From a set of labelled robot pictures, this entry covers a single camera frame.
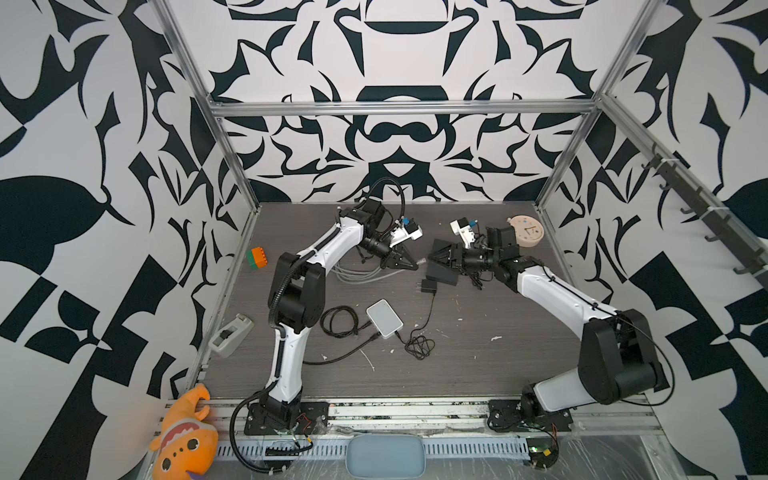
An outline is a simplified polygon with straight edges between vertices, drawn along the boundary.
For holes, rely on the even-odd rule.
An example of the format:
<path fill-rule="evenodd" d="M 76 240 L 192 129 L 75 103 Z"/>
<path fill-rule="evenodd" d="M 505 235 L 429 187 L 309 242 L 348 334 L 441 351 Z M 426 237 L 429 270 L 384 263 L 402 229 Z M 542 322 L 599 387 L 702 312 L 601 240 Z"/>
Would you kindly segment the white network switch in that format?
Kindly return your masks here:
<path fill-rule="evenodd" d="M 403 321 L 386 299 L 378 300 L 370 305 L 366 309 L 366 315 L 383 339 L 392 337 L 404 326 Z"/>

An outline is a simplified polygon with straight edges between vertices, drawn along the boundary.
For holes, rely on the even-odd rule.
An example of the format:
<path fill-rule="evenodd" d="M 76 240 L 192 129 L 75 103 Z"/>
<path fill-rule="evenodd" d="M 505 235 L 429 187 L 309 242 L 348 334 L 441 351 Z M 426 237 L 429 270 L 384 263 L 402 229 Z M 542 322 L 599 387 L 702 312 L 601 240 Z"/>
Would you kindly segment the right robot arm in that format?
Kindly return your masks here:
<path fill-rule="evenodd" d="M 543 307 L 580 341 L 574 369 L 523 390 L 522 418 L 589 404 L 611 405 L 673 384 L 663 367 L 666 356 L 643 314 L 590 298 L 541 260 L 522 254 L 512 226 L 489 227 L 482 241 L 476 241 L 474 224 L 465 218 L 452 222 L 451 229 L 459 242 L 434 250 L 428 256 L 431 262 L 473 279 L 491 273 L 511 291 Z"/>

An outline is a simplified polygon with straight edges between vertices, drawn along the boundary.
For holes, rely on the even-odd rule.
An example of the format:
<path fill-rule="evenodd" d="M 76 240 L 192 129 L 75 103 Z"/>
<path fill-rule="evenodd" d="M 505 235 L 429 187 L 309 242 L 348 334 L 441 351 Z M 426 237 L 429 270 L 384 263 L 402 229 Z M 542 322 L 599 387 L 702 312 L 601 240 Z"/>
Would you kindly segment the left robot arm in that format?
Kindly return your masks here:
<path fill-rule="evenodd" d="M 380 233 L 377 227 L 386 212 L 381 202 L 371 199 L 340 209 L 333 225 L 317 241 L 278 258 L 268 296 L 268 324 L 275 333 L 275 348 L 270 377 L 258 403 L 283 428 L 294 425 L 299 415 L 306 345 L 325 311 L 326 278 L 333 267 L 359 247 L 378 258 L 384 269 L 418 269 L 405 242 L 421 238 L 421 226 L 400 215 Z"/>

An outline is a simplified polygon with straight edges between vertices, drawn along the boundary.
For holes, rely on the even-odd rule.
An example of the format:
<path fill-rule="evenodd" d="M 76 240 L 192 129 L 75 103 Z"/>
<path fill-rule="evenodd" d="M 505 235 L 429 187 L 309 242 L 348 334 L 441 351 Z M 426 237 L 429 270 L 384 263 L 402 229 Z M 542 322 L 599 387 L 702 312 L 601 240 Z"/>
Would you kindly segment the black power adapter with cable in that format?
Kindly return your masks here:
<path fill-rule="evenodd" d="M 424 330 L 428 327 L 432 317 L 436 294 L 438 291 L 438 284 L 435 280 L 424 279 L 420 284 L 421 292 L 429 296 L 429 308 L 426 314 L 423 316 L 419 325 L 414 325 L 414 328 L 404 337 L 400 332 L 396 332 L 395 336 L 402 344 L 404 351 L 418 361 L 427 359 L 435 348 L 435 341 L 424 334 Z"/>

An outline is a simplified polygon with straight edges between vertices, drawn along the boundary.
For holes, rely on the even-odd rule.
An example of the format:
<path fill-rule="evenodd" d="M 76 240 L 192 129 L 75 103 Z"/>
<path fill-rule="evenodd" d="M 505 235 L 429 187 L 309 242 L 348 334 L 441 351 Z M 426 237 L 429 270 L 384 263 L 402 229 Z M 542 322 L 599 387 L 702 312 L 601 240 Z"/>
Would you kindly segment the black switch box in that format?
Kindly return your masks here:
<path fill-rule="evenodd" d="M 426 278 L 428 280 L 456 286 L 458 284 L 459 277 L 460 274 L 457 271 L 433 260 L 427 261 Z"/>

